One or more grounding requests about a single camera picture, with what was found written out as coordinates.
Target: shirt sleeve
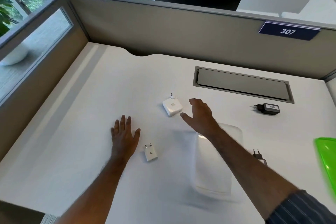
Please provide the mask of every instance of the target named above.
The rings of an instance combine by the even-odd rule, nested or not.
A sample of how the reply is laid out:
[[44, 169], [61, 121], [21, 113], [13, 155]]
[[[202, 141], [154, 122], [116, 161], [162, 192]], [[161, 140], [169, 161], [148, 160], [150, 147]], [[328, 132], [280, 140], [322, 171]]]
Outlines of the shirt sleeve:
[[306, 191], [284, 200], [265, 221], [266, 224], [336, 224], [336, 215]]

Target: forearm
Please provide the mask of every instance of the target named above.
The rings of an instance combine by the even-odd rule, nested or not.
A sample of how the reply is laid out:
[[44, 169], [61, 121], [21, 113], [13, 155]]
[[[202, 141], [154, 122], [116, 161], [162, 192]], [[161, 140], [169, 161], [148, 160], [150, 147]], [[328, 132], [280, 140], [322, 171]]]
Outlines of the forearm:
[[225, 131], [208, 137], [263, 219], [298, 188], [262, 164]]
[[122, 159], [110, 159], [95, 181], [62, 215], [57, 224], [105, 223], [125, 166], [126, 162]]

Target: hairy arm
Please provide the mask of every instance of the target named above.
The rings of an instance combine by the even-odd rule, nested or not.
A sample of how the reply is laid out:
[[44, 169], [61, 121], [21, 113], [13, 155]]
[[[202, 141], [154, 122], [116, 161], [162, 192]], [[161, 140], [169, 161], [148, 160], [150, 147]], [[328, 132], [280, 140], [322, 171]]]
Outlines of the hairy arm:
[[181, 113], [183, 120], [204, 135], [217, 149], [233, 175], [264, 220], [290, 194], [299, 189], [262, 164], [220, 128], [211, 109], [200, 99], [190, 99], [192, 118]]
[[61, 216], [57, 224], [104, 224], [110, 211], [121, 174], [137, 148], [140, 129], [131, 133], [131, 117], [123, 115], [111, 128], [112, 154], [95, 181]]

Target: white charger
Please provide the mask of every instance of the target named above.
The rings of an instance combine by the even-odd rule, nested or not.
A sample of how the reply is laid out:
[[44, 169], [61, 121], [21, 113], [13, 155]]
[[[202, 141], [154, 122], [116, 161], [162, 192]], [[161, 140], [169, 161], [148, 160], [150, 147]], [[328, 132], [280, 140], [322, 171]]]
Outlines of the white charger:
[[177, 114], [183, 109], [183, 106], [181, 105], [180, 101], [173, 94], [170, 94], [170, 98], [163, 101], [162, 104], [169, 117]]
[[149, 144], [149, 147], [147, 147], [147, 145], [145, 145], [145, 155], [146, 155], [146, 159], [147, 161], [151, 161], [153, 159], [156, 159], [158, 156], [156, 154], [156, 151], [154, 149], [154, 146], [152, 146], [152, 144]]

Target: right hand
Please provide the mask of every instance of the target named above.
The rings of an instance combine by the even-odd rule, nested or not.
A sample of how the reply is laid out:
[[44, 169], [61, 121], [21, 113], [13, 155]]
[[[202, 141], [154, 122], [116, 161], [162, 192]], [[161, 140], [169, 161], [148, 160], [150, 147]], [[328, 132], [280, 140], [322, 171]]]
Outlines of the right hand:
[[184, 112], [180, 115], [196, 132], [209, 139], [224, 131], [212, 117], [211, 109], [206, 103], [195, 98], [189, 99], [189, 102], [192, 105], [192, 118]]

